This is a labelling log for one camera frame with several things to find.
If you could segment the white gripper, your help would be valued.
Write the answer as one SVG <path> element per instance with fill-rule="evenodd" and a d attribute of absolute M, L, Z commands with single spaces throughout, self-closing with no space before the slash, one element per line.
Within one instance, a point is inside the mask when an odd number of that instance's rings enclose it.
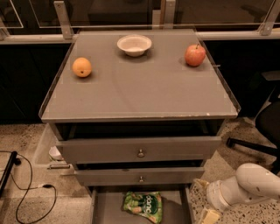
<path fill-rule="evenodd" d="M 194 183 L 206 189 L 206 200 L 211 207 L 216 209 L 204 208 L 198 224 L 216 224 L 221 217 L 220 212 L 228 210 L 237 202 L 237 181 L 235 178 L 217 180 L 212 183 L 196 178 Z"/>

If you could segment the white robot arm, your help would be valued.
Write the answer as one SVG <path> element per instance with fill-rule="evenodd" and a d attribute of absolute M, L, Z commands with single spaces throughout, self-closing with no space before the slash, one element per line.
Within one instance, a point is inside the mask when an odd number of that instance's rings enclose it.
<path fill-rule="evenodd" d="M 211 183 L 196 178 L 194 183 L 203 188 L 209 204 L 198 224 L 215 224 L 224 212 L 240 204 L 280 201 L 280 178 L 259 164 L 242 164 L 231 178 Z"/>

